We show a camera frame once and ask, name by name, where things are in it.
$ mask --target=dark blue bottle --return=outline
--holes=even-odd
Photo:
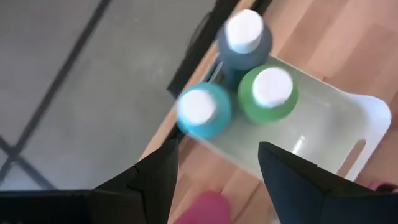
[[[236,91],[243,76],[264,64],[272,48],[272,34],[260,14],[244,9],[228,19],[217,33],[223,85]]]

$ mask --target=tray handle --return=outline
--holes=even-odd
[[[347,95],[362,108],[366,117],[366,128],[363,132],[363,140],[366,143],[364,143],[358,158],[345,175],[346,179],[355,181],[387,132],[391,124],[391,111],[388,105],[379,98],[350,93],[347,93]]]

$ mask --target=white plastic tray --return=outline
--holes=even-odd
[[[366,145],[345,176],[354,180],[390,126],[388,106],[373,96],[343,92],[276,58],[271,57],[267,64],[286,69],[296,79],[299,97],[293,112],[278,122],[258,125],[236,108],[229,128],[205,144],[261,179],[257,160],[261,141],[269,141],[337,173],[354,145],[364,139]],[[221,74],[219,69],[215,70],[211,82],[217,82]]]

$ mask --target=green bottle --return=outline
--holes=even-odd
[[[262,65],[250,70],[238,88],[244,114],[255,123],[286,117],[297,104],[299,92],[290,74],[279,67]]]

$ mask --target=blue bottle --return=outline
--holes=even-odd
[[[177,125],[195,139],[208,139],[222,133],[231,117],[229,95],[214,83],[193,85],[178,99]]]
[[[218,31],[217,44],[225,75],[223,85],[236,91],[248,71],[266,62],[272,34],[260,14],[244,9]]]

